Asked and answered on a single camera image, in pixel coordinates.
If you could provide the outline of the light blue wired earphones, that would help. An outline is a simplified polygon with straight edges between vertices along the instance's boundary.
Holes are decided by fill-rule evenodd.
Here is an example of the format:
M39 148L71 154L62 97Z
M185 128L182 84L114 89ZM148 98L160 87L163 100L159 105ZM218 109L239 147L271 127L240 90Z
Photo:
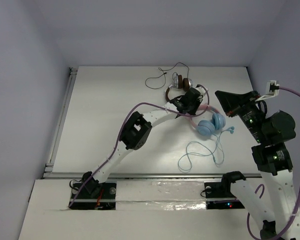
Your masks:
M190 141L185 147L185 153L179 158L177 167L182 173L189 173L193 168L192 158L200 160L203 158L210 159L217 167L221 167L225 160L224 149L221 143L221 136L225 132L233 134L234 126L219 130L210 136L205 136L204 140L213 144L208 147L204 141Z

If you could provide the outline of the pink blue cat-ear headphones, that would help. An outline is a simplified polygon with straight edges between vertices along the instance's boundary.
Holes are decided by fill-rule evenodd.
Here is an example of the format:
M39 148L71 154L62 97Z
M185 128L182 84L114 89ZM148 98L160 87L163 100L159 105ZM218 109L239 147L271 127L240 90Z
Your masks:
M225 127L225 116L222 115L215 107L208 104L202 104L198 110L207 110L208 112L213 113L211 120L201 120L198 124L196 124L192 118L189 118L190 124L198 131L200 135L209 137L216 131Z

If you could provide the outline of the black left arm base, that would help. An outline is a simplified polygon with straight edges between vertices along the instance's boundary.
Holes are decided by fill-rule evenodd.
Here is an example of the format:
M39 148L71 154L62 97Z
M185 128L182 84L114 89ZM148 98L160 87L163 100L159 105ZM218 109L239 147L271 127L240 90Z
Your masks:
M116 187L117 184L114 182L104 183L95 197L82 189L69 208L71 210L115 210Z

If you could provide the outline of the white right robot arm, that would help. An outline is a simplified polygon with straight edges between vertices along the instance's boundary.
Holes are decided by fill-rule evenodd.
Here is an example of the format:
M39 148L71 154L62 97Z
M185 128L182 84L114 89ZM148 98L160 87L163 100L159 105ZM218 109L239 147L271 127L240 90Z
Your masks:
M267 105L256 91L235 94L217 90L215 95L225 114L231 118L239 116L256 140L252 157L268 190L272 209L238 171L223 175L221 192L235 196L243 204L262 240L300 240L300 194L294 191L292 160L285 146L296 136L294 119L280 110L267 116Z

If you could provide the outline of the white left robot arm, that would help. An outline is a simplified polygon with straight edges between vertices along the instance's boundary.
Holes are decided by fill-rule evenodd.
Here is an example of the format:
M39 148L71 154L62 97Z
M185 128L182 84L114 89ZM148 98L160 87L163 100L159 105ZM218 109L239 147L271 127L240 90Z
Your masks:
M128 154L140 149L146 143L153 128L179 116L196 117L205 94L207 90L197 86L163 106L141 102L133 107L122 123L112 152L93 171L83 174L81 185L73 199L75 200L82 191L89 197L96 197L113 168Z

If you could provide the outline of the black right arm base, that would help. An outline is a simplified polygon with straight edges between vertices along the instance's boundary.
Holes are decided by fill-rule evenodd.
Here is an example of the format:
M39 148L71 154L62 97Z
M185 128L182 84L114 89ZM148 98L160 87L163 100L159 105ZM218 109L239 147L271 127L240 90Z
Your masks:
M205 182L200 193L207 210L243 209L243 204L221 182Z

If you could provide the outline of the brown silver headphones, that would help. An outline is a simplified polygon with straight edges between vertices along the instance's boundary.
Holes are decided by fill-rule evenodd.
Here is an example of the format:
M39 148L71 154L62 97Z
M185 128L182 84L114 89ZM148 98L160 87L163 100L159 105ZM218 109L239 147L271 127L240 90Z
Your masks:
M183 90L184 92L187 92L192 87L193 87L193 81L190 78L183 77L182 75L179 75L178 73L174 72L172 74L172 83L165 90L165 100L167 102L170 101L170 98L168 95L172 88L175 88L178 90L180 89L180 90Z

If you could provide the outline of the clear tape strip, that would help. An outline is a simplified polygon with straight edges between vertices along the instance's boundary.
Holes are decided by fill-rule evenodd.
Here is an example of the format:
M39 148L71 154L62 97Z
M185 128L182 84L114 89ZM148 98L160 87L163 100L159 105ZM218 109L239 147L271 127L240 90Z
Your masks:
M204 182L193 180L127 180L116 186L116 209L120 211L205 210L200 195Z

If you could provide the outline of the aluminium rail left edge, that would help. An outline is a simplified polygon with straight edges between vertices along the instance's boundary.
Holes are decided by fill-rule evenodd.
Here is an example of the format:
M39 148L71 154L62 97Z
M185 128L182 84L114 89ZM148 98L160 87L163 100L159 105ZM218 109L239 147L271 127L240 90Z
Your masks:
M45 168L44 168L44 173L43 173L44 178L49 173L51 173L53 171L53 167L54 167L54 163L55 163L59 143L60 143L60 140L61 140L62 131L63 131L63 127L64 127L68 107L69 107L69 104L70 104L70 99L71 99L71 95L72 95L72 92L73 92L73 88L74 88L77 73L78 73L78 68L77 67L71 67L70 68L69 79L68 79L68 84L67 84L67 88L66 88L66 91L65 91L65 96L64 96L64 99L63 99L63 103L62 103L62 108L61 108L61 111L60 111L60 114L59 114L56 129L54 131L54 136L53 136L53 139L52 139L52 144L51 144L51 147L50 147L50 152L49 152L49 155L48 155L48 159L47 159L47 162L46 162Z

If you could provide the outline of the aluminium rail edge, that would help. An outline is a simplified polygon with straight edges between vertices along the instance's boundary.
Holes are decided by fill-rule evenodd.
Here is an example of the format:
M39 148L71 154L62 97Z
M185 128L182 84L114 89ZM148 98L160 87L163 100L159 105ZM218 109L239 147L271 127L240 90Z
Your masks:
M51 147L50 147L50 152L49 152L49 155L48 155L48 159L47 159L47 162L46 162L45 168L44 168L44 173L43 173L44 178L49 173L51 173L53 171L53 167L54 167L54 163L55 163L59 143L60 143L60 140L61 140L62 131L63 131L63 127L64 127L68 107L69 107L69 104L70 104L70 99L71 99L71 95L72 95L72 92L73 92L73 88L74 88L77 73L78 73L78 68L77 67L71 67L70 68L69 79L68 79L68 84L67 84L67 88L66 88L66 91L65 91L65 96L64 96L64 99L63 99L63 103L62 103L62 108L61 108L61 111L60 111L60 114L59 114L56 129L54 131L54 136L53 136L53 139L52 139L52 144L51 144Z
M83 173L77 173L77 172L45 172L42 176L42 179L81 179ZM111 173L108 176L108 179L214 179L214 178L221 178L223 174L221 173L213 173L213 174L162 174L162 173Z

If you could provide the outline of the aluminium rail front edge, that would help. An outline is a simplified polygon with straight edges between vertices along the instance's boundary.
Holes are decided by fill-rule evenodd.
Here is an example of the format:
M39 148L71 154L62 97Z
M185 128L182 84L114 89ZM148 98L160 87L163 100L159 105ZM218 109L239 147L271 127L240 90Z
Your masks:
M83 173L77 173L77 172L45 172L42 176L42 179L81 179ZM108 179L214 179L214 178L221 178L223 174L221 173L213 173L213 174L162 174L162 173L111 173L108 176Z

